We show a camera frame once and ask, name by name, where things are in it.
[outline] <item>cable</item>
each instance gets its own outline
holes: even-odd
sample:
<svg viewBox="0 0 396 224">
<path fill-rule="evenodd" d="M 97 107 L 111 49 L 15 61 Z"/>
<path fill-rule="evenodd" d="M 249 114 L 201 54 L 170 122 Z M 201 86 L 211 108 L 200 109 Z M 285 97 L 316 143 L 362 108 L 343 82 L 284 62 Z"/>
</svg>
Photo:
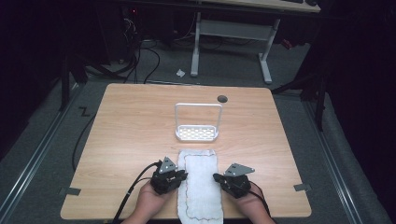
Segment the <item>cable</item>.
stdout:
<svg viewBox="0 0 396 224">
<path fill-rule="evenodd" d="M 122 212 L 123 207 L 125 206 L 126 202 L 128 201 L 129 196 L 131 195 L 132 191 L 134 190 L 134 186 L 139 183 L 141 180 L 140 177 L 151 167 L 153 166 L 161 166 L 161 161 L 157 161 L 154 162 L 152 164 L 150 164 L 148 167 L 146 167 L 142 173 L 140 173 L 140 175 L 136 178 L 136 180 L 134 181 L 134 183 L 132 184 L 132 186 L 128 189 L 128 192 L 125 194 L 125 197 L 123 198 L 121 204 L 120 204 L 120 208 L 117 211 L 117 214 L 114 216 L 113 221 L 111 222 L 112 224 L 118 224 L 119 223 L 119 218 L 120 218 L 120 214 Z"/>
<path fill-rule="evenodd" d="M 81 141 L 82 135 L 85 133 L 85 130 L 87 130 L 88 126 L 90 125 L 90 123 L 93 121 L 93 119 L 94 119 L 95 117 L 96 117 L 96 114 L 94 114 L 94 115 L 92 116 L 92 118 L 90 119 L 90 121 L 88 121 L 88 123 L 85 125 L 84 129 L 83 129 L 83 130 L 81 131 L 81 133 L 79 134 L 78 140 L 77 140 L 76 145 L 75 145 L 75 147 L 74 147 L 74 149 L 73 149 L 72 167 L 73 167 L 73 171 L 74 171 L 74 172 L 75 172 L 76 169 L 77 169 L 75 157 L 76 157 L 76 151 L 77 151 L 77 147 L 78 147 L 79 141 Z"/>
<path fill-rule="evenodd" d="M 158 62 L 157 62 L 157 65 L 155 66 L 155 68 L 146 76 L 145 80 L 143 81 L 143 84 L 146 84 L 146 82 L 148 81 L 149 77 L 154 73 L 155 70 L 157 70 L 158 66 L 160 65 L 160 55 L 157 52 L 155 52 L 154 50 L 152 50 L 152 49 L 146 49 L 146 50 L 149 50 L 149 51 L 155 53 L 157 55 L 157 57 L 158 57 Z"/>
</svg>

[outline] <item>black tape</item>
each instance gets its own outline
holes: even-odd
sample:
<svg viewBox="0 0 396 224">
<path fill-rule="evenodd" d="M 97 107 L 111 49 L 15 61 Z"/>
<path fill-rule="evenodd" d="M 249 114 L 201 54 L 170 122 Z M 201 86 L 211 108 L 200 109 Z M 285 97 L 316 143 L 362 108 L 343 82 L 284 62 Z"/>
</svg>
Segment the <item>black tape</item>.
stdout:
<svg viewBox="0 0 396 224">
<path fill-rule="evenodd" d="M 294 189 L 296 191 L 300 191 L 300 190 L 305 190 L 305 192 L 311 190 L 311 186 L 309 184 L 300 184 L 300 185 L 294 185 Z"/>
<path fill-rule="evenodd" d="M 81 192 L 81 189 L 61 188 L 61 190 L 59 190 L 59 195 L 70 194 L 70 195 L 78 196 L 80 192 Z"/>
</svg>

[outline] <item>metal bar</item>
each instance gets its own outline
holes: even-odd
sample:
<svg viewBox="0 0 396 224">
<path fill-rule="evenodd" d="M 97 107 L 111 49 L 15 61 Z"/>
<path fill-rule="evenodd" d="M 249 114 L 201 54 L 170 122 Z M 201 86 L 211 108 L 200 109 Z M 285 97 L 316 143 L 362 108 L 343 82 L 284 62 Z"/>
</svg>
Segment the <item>metal bar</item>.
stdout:
<svg viewBox="0 0 396 224">
<path fill-rule="evenodd" d="M 23 193 L 26 191 L 30 182 L 32 181 L 35 173 L 40 166 L 41 162 L 44 160 L 47 152 L 50 149 L 50 143 L 55 135 L 56 131 L 59 129 L 62 121 L 64 120 L 64 116 L 67 114 L 67 111 L 70 108 L 70 105 L 77 98 L 82 90 L 82 86 L 75 85 L 73 88 L 73 97 L 69 104 L 64 108 L 64 110 L 60 110 L 55 117 L 54 121 L 49 126 L 47 132 L 45 133 L 43 139 L 35 150 L 32 158 L 29 160 L 11 192 L 8 194 L 7 198 L 3 201 L 3 204 L 0 207 L 0 223 L 7 223 L 9 218 L 11 217 L 15 207 L 20 201 Z"/>
<path fill-rule="evenodd" d="M 358 212 L 355 203 L 353 202 L 352 196 L 350 194 L 349 188 L 347 187 L 344 178 L 340 170 L 338 169 L 337 162 L 332 155 L 332 151 L 327 143 L 326 137 L 323 132 L 320 132 L 316 123 L 315 123 L 315 111 L 313 106 L 308 102 L 303 102 L 303 107 L 305 112 L 311 118 L 311 125 L 316 131 L 319 142 L 322 146 L 322 152 L 325 164 L 329 169 L 330 176 L 332 178 L 332 182 L 334 183 L 335 189 L 337 190 L 338 196 L 340 197 L 341 204 L 344 206 L 344 210 L 346 211 L 346 215 L 349 219 L 350 223 L 353 224 L 361 224 L 363 223 L 361 220 L 361 216 Z"/>
</svg>

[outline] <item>gray carpet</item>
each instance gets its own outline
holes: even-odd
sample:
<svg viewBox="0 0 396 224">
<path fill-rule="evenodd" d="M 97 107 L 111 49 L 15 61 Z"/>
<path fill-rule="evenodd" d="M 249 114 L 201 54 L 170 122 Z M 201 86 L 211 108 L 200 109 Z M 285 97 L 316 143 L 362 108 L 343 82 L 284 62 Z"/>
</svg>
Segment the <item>gray carpet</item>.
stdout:
<svg viewBox="0 0 396 224">
<path fill-rule="evenodd" d="M 260 43 L 253 43 L 245 47 L 254 51 L 257 45 Z M 164 81 L 273 89 L 294 78 L 294 74 L 309 49 L 309 46 L 302 46 L 286 50 L 282 46 L 274 45 L 268 58 L 274 83 L 268 86 L 263 83 L 257 55 L 243 50 L 232 52 L 228 49 L 232 46 L 222 45 L 215 51 L 202 49 L 200 75 L 190 77 L 191 46 L 168 48 L 159 44 L 153 50 L 161 56 L 160 66 L 149 78 L 149 82 Z M 156 55 L 151 51 L 141 50 L 141 59 L 137 66 L 139 83 L 155 67 L 157 60 Z M 110 68 L 118 69 L 120 66 L 113 64 Z M 176 76 L 178 69 L 185 71 L 186 76 Z M 97 111 L 106 85 L 111 82 L 115 82 L 115 80 L 105 77 L 90 77 L 87 85 L 82 88 L 82 92 L 70 106 L 58 132 L 49 145 L 46 157 L 23 193 L 8 223 L 103 223 L 103 220 L 61 219 L 60 211 L 64 196 L 59 195 L 59 190 L 61 187 L 68 187 L 73 178 L 72 155 L 78 136 Z M 1 161 L 0 202 L 6 199 L 19 174 L 58 113 L 60 99 L 60 85 L 57 85 L 48 99 L 33 114 L 28 127 L 14 148 Z M 276 95 L 275 100 L 301 178 L 305 184 L 312 187 L 306 193 L 312 207 L 310 217 L 276 218 L 276 221 L 279 224 L 349 223 L 347 213 L 326 166 L 316 129 L 311 123 L 311 118 L 305 112 L 304 103 L 300 102 L 299 97 L 293 91 L 289 91 L 288 94 Z M 85 114 L 88 114 L 88 117 L 81 116 L 81 107 L 86 107 Z M 330 100 L 326 101 L 326 107 L 323 120 L 324 134 L 356 205 L 360 209 L 362 222 L 390 223 L 387 214 L 378 203 L 370 184 L 350 151 L 332 111 Z M 76 162 L 78 162 L 88 133 L 89 129 L 78 144 Z"/>
</svg>

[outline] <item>wrist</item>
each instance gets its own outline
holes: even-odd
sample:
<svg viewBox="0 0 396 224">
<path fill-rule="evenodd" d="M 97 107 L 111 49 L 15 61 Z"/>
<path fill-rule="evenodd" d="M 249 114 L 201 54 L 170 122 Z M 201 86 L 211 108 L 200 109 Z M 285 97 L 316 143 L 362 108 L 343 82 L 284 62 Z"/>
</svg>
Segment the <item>wrist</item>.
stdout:
<svg viewBox="0 0 396 224">
<path fill-rule="evenodd" d="M 122 222 L 122 224 L 146 224 L 148 221 L 149 217 L 143 215 L 143 213 L 133 211 L 132 214 Z"/>
</svg>

